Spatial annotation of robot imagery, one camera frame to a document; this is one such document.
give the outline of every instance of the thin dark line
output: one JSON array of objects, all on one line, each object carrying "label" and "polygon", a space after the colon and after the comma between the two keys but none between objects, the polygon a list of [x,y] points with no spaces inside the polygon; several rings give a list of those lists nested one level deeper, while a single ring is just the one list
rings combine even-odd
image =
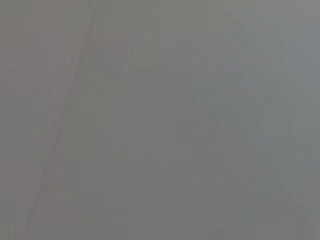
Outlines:
[{"label": "thin dark line", "polygon": [[81,50],[81,54],[80,54],[80,57],[79,57],[79,62],[77,63],[77,66],[76,66],[76,69],[75,69],[75,72],[74,72],[73,81],[72,81],[71,86],[69,88],[69,93],[68,93],[68,95],[66,97],[66,100],[65,100],[65,105],[64,105],[64,109],[62,111],[62,116],[61,116],[61,119],[60,119],[59,128],[57,130],[57,134],[55,136],[55,139],[54,139],[51,151],[50,151],[49,160],[48,160],[48,162],[47,162],[47,164],[45,166],[45,169],[44,169],[43,174],[41,176],[40,182],[38,184],[38,190],[37,190],[37,193],[36,193],[36,197],[35,197],[35,200],[34,200],[30,215],[29,215],[29,217],[27,219],[27,222],[26,222],[25,233],[27,234],[26,235],[27,239],[28,239],[28,229],[30,227],[30,222],[31,222],[31,219],[32,219],[32,217],[33,217],[33,215],[35,213],[36,205],[37,205],[37,202],[38,202],[40,194],[41,194],[41,187],[42,187],[42,184],[44,182],[45,176],[46,176],[46,174],[48,172],[49,166],[52,164],[53,154],[54,154],[54,151],[55,151],[55,148],[57,146],[58,139],[59,139],[59,136],[60,136],[60,133],[61,133],[62,123],[63,123],[63,120],[65,118],[66,109],[67,109],[67,106],[69,105],[71,95],[72,95],[72,93],[74,91],[74,88],[75,88],[75,85],[76,85],[76,80],[78,79],[78,76],[80,74],[80,69],[81,69],[80,67],[81,67],[81,65],[82,65],[82,63],[84,61],[85,53],[88,50],[89,41],[90,41],[90,39],[92,37],[92,33],[94,32],[93,29],[94,29],[94,25],[95,25],[95,22],[96,22],[96,19],[97,19],[97,5],[98,5],[97,1],[98,0],[95,1],[95,6],[94,6],[94,9],[92,10],[92,15],[91,15],[91,18],[90,18],[90,25],[89,25],[88,33],[86,35],[86,38],[85,38],[85,41],[84,41],[84,44],[83,44],[83,47],[82,47],[82,50]]}]

